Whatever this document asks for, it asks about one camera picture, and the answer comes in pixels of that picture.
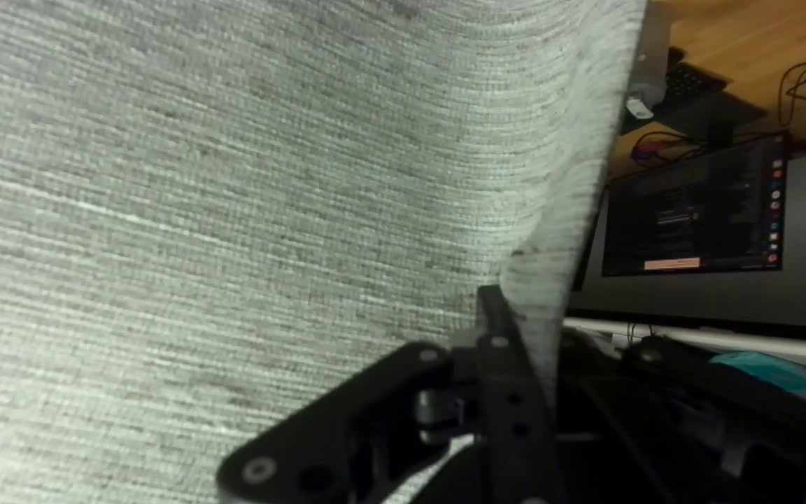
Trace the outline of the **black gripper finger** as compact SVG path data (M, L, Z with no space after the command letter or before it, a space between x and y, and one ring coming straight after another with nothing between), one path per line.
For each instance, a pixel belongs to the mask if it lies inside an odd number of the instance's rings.
M514 311L479 287L479 339L411 340L226 454L219 504L559 504L555 427Z

